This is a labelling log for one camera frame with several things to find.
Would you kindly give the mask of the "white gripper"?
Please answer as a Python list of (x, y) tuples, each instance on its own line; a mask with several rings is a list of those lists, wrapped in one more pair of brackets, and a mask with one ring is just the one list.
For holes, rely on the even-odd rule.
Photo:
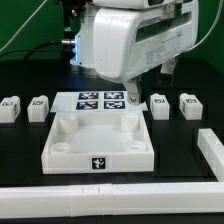
[(194, 46), (198, 0), (93, 0), (93, 4), (99, 8), (93, 25), (96, 72), (113, 82), (129, 80), (128, 102), (140, 104), (141, 86), (135, 77), (162, 63), (160, 73), (172, 76), (173, 57)]

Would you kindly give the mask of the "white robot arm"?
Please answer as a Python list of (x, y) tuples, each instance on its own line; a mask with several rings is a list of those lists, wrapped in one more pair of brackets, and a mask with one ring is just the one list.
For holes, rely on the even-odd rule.
[(157, 66), (173, 72), (175, 58), (196, 42), (198, 17), (198, 0), (90, 0), (71, 64), (122, 83), (138, 105), (141, 75)]

